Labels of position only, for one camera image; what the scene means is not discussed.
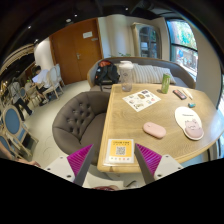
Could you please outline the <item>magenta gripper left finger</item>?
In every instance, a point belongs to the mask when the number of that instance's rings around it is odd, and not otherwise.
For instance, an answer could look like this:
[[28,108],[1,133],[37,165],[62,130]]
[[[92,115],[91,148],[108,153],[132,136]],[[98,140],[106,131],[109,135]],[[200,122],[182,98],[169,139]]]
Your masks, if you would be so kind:
[[93,145],[88,145],[67,157],[68,163],[75,175],[74,183],[76,185],[83,185],[93,156]]

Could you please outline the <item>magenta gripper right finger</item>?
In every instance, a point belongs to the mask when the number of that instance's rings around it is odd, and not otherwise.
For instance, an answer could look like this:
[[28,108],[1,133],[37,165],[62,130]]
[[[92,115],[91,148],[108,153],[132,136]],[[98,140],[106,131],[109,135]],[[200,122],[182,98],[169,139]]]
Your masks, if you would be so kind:
[[140,144],[135,144],[135,156],[140,166],[145,183],[149,184],[154,182],[154,174],[160,160],[162,159],[162,156]]

